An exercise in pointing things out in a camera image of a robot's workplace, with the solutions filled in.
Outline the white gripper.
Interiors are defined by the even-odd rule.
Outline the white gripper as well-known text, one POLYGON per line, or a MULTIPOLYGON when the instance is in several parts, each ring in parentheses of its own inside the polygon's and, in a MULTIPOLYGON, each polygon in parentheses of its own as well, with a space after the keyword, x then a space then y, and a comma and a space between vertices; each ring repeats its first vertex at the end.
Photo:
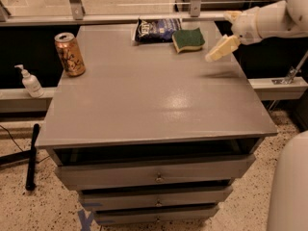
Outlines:
POLYGON ((232 23, 231 30, 234 35, 224 35, 206 54, 205 60, 207 62, 214 62, 236 51, 240 44, 249 45, 260 42, 262 39, 257 30, 259 10, 259 7, 254 7, 242 12, 225 11, 223 16, 232 23))

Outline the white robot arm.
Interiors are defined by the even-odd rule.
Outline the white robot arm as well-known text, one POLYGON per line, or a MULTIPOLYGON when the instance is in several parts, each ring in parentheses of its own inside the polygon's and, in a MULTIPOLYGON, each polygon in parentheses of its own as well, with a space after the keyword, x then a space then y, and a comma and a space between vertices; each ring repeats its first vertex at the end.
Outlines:
MULTIPOLYGON (((245 11, 227 11, 233 35, 224 36, 207 53, 216 61, 241 44, 263 39, 305 38, 308 34, 308 0, 281 0, 245 11)), ((267 231, 308 231, 308 132, 287 142, 272 180, 267 231)))

